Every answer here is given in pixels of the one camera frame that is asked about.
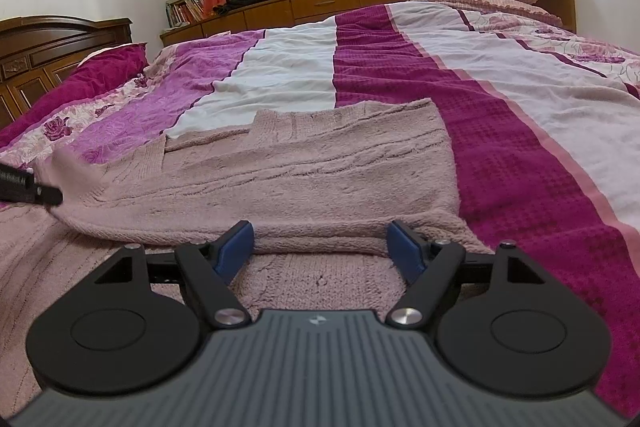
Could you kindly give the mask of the pink knitted sweater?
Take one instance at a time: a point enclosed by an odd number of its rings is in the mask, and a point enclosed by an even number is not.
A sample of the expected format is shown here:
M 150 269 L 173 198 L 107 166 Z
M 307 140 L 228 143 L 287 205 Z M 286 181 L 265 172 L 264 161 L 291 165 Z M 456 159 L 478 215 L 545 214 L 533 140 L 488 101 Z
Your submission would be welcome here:
M 1 213 L 1 410 L 36 394 L 32 321 L 125 244 L 216 239 L 241 220 L 256 259 L 235 282 L 260 308 L 387 311 L 404 288 L 386 255 L 400 220 L 470 251 L 451 141 L 434 102 L 258 112 L 247 126 L 160 138 L 106 165 L 60 147 L 34 165 L 63 202 Z

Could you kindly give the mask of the dark wooden headboard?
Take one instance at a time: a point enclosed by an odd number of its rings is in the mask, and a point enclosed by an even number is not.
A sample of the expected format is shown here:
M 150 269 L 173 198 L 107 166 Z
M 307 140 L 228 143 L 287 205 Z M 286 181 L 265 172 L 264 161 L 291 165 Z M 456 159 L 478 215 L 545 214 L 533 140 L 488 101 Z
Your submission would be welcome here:
M 131 20 L 35 15 L 2 20 L 1 126 L 58 87 L 91 52 L 130 43 Z

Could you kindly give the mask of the magenta pillow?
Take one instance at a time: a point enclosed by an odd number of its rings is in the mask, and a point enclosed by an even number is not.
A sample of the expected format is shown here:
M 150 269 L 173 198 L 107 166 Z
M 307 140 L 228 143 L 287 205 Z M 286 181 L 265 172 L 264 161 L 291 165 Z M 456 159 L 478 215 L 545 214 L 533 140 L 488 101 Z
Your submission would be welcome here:
M 55 116 L 58 110 L 110 93 L 140 75 L 148 65 L 145 43 L 127 43 L 93 53 L 26 114 L 1 130 L 1 146 L 10 146 L 40 124 L 50 141 L 65 138 L 72 130 L 66 124 L 67 117 Z

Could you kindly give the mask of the striped magenta white bedspread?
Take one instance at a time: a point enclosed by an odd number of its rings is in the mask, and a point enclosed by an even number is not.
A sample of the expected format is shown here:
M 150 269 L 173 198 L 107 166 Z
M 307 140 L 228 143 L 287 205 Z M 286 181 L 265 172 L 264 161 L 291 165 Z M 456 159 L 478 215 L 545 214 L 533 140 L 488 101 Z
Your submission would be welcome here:
M 6 426 L 634 426 L 639 421 L 639 57 L 506 13 L 401 2 L 292 28 L 172 44 L 122 87 L 1 147 L 27 170 L 68 147 L 90 165 L 157 139 L 250 124 L 262 110 L 435 103 L 451 141 L 459 215 L 492 254 L 516 244 L 611 334 L 591 389 L 495 395 L 415 329 L 373 308 L 250 311 L 209 334 L 168 381 L 119 397 L 43 389 Z

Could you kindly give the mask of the stack of books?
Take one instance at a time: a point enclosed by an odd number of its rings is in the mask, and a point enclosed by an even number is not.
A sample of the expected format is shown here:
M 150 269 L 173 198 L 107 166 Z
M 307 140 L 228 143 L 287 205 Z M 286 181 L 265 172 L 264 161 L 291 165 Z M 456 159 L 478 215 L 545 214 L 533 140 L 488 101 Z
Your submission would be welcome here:
M 204 20 L 204 0 L 168 0 L 165 12 L 170 28 L 196 24 Z

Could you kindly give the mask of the black cloth on cabinet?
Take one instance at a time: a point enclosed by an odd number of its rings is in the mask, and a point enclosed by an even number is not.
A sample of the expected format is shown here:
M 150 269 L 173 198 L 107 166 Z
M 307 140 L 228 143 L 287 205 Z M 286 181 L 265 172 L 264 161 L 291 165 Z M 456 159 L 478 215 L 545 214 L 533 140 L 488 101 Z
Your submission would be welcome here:
M 219 16 L 225 16 L 232 11 L 242 10 L 248 6 L 267 1 L 270 0 L 224 0 L 220 5 L 215 5 L 213 7 L 212 13 Z

